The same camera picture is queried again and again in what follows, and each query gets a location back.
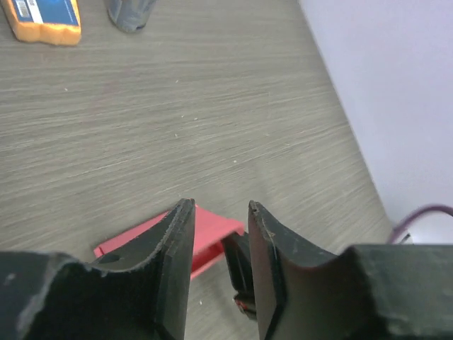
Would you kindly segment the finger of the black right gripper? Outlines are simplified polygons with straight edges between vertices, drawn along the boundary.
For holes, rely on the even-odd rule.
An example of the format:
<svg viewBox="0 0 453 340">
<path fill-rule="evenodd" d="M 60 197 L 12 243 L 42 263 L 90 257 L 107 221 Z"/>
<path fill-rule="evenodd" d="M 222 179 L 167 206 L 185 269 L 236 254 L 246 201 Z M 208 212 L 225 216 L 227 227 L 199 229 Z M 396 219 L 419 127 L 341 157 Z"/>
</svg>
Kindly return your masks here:
<svg viewBox="0 0 453 340">
<path fill-rule="evenodd" d="M 231 284 L 236 291 L 234 302 L 241 313 L 256 321 L 256 302 L 248 233 L 244 232 L 242 235 L 237 232 L 232 233 L 222 240 L 222 246 Z"/>
</svg>

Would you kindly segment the pink paper box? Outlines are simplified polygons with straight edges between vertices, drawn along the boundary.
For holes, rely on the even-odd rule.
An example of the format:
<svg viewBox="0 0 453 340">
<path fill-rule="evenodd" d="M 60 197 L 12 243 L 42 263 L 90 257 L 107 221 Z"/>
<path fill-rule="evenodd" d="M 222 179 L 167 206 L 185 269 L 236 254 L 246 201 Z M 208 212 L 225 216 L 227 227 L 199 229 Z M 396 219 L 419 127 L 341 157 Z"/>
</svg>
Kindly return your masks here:
<svg viewBox="0 0 453 340">
<path fill-rule="evenodd" d="M 163 212 L 140 225 L 132 227 L 110 238 L 93 250 L 95 257 L 116 250 L 140 234 L 157 225 L 168 213 Z M 199 206 L 195 207 L 195 239 L 193 245 L 193 263 L 190 277 L 194 279 L 212 267 L 224 257 L 222 240 L 230 234 L 244 234 L 245 224 L 231 218 L 216 215 Z"/>
</svg>

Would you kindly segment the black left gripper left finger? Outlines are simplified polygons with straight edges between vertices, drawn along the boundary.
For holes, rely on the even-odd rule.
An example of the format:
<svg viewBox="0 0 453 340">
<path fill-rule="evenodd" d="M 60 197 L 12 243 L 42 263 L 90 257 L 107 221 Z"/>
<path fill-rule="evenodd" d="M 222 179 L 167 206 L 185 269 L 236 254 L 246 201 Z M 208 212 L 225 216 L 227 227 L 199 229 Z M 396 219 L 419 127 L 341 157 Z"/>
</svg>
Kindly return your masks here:
<svg viewBox="0 0 453 340">
<path fill-rule="evenodd" d="M 1 253 L 2 339 L 183 339 L 195 202 L 86 263 L 61 252 Z"/>
</svg>

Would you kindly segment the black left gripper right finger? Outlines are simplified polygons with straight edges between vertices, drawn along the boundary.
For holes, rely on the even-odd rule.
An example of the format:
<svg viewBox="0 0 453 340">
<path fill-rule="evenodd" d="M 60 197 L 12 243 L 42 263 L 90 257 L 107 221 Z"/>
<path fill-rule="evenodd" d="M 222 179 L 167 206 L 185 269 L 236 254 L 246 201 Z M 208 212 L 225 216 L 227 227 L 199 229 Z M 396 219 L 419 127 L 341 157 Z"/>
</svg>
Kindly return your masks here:
<svg viewBox="0 0 453 340">
<path fill-rule="evenodd" d="M 451 339 L 452 247 L 355 244 L 335 255 L 248 206 L 262 339 Z"/>
</svg>

